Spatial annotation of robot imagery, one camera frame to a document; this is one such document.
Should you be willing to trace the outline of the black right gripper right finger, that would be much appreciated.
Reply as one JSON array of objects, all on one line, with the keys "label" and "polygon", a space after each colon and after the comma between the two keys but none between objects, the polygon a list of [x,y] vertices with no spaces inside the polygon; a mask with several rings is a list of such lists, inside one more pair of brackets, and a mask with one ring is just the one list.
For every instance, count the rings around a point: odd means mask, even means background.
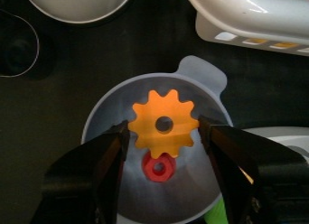
[{"label": "black right gripper right finger", "polygon": [[205,117],[203,149],[228,224],[309,224],[309,163],[279,143]]}]

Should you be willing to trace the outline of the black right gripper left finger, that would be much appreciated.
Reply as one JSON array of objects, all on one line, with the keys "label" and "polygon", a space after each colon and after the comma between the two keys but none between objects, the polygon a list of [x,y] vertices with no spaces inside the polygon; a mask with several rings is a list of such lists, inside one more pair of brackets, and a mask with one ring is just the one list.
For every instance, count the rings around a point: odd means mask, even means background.
[{"label": "black right gripper left finger", "polygon": [[128,123],[123,121],[53,162],[30,224],[116,224],[128,145]]}]

